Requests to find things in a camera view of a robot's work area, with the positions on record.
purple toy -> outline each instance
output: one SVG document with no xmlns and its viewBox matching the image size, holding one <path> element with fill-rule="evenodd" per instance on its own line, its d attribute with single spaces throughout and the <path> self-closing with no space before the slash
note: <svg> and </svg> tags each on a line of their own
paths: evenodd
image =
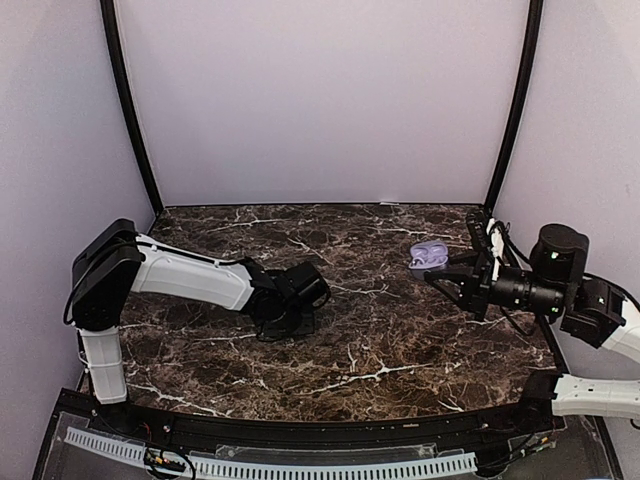
<svg viewBox="0 0 640 480">
<path fill-rule="evenodd" d="M 417 243 L 411 247 L 411 263 L 409 269 L 418 280 L 424 278 L 426 270 L 444 267 L 449 261 L 449 249 L 440 240 Z"/>
</svg>

black frame pole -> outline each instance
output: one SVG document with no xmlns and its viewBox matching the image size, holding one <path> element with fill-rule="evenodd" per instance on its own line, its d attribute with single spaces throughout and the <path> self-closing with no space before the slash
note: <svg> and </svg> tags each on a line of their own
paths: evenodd
<svg viewBox="0 0 640 480">
<path fill-rule="evenodd" d="M 527 18 L 527 28 L 524 34 L 524 44 L 522 46 L 522 55 L 520 57 L 520 68 L 518 69 L 518 78 L 513 92 L 513 101 L 511 102 L 511 110 L 509 118 L 502 138 L 500 153 L 493 171 L 489 191 L 484 201 L 484 208 L 488 212 L 492 212 L 498 201 L 500 189 L 504 183 L 504 177 L 507 174 L 509 160 L 516 142 L 524 103 L 527 98 L 527 90 L 529 88 L 529 80 L 531 71 L 533 70 L 533 59 L 536 54 L 536 45 L 538 43 L 538 32 L 540 31 L 540 22 L 542 20 L 542 4 L 543 0 L 531 0 L 529 2 L 529 16 Z"/>
<path fill-rule="evenodd" d="M 153 211 L 156 216 L 158 216 L 164 210 L 164 205 L 162 204 L 158 185 L 153 176 L 151 162 L 149 162 L 149 156 L 144 146 L 138 116 L 136 115 L 136 109 L 133 104 L 133 96 L 131 95 L 131 88 L 129 87 L 127 69 L 122 53 L 122 44 L 120 43 L 120 35 L 118 33 L 118 20 L 116 18 L 114 0 L 100 0 L 100 7 L 102 10 L 102 22 L 104 24 L 109 57 L 111 58 L 113 78 L 116 81 L 122 114 L 127 124 L 129 139 L 131 140 L 131 146 L 133 147 L 144 187 L 147 190 L 147 196 L 149 197 Z"/>
</svg>

light purple wall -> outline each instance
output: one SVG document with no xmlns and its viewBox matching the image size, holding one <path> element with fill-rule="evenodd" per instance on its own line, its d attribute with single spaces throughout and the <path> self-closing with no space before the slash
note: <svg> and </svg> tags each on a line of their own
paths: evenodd
<svg viewBox="0 0 640 480">
<path fill-rule="evenodd" d="M 61 387 L 75 255 L 152 211 L 120 112 L 98 1 L 0 2 L 0 478 L 31 477 Z"/>
<path fill-rule="evenodd" d="M 640 3 L 545 2 L 520 134 L 497 216 L 530 250 L 560 222 L 591 239 L 588 270 L 640 298 Z M 640 366 L 558 335 L 575 374 L 640 378 Z M 609 422 L 625 478 L 640 433 Z"/>
<path fill-rule="evenodd" d="M 481 202 L 527 0 L 121 0 L 167 204 Z"/>
</svg>

marble tabletop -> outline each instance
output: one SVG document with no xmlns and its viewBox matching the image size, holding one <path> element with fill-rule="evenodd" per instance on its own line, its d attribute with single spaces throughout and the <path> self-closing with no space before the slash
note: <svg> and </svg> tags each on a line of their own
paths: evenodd
<svg viewBox="0 0 640 480">
<path fill-rule="evenodd" d="M 150 235 L 266 268 L 309 260 L 333 292 L 316 333 L 256 340 L 248 317 L 188 299 L 134 294 L 121 339 L 131 399 L 230 418 L 361 421 L 516 402 L 533 369 L 552 368 L 540 332 L 497 311 L 475 322 L 407 270 L 412 244 L 470 247 L 465 215 L 442 205 L 169 208 Z M 531 328 L 533 318 L 517 315 Z"/>
</svg>

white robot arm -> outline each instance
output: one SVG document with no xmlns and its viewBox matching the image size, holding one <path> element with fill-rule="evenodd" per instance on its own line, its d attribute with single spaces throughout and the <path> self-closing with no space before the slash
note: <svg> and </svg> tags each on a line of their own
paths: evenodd
<svg viewBox="0 0 640 480">
<path fill-rule="evenodd" d="M 622 287 L 585 274 L 589 239 L 558 224 L 542 227 L 530 258 L 513 244 L 507 227 L 484 212 L 467 217 L 474 252 L 424 271 L 424 280 L 461 309 L 484 318 L 489 304 L 561 320 L 560 329 L 594 348 L 618 352 L 639 364 L 640 304 Z M 520 268 L 517 257 L 531 266 Z M 525 394 L 551 404 L 554 415 L 640 419 L 640 380 L 579 378 L 535 372 Z"/>
<path fill-rule="evenodd" d="M 64 313 L 77 329 L 97 400 L 127 399 L 118 325 L 129 292 L 199 300 L 249 315 L 259 337 L 312 333 L 316 302 L 330 290 L 309 262 L 265 270 L 251 259 L 226 262 L 170 247 L 117 220 L 73 264 Z"/>
</svg>

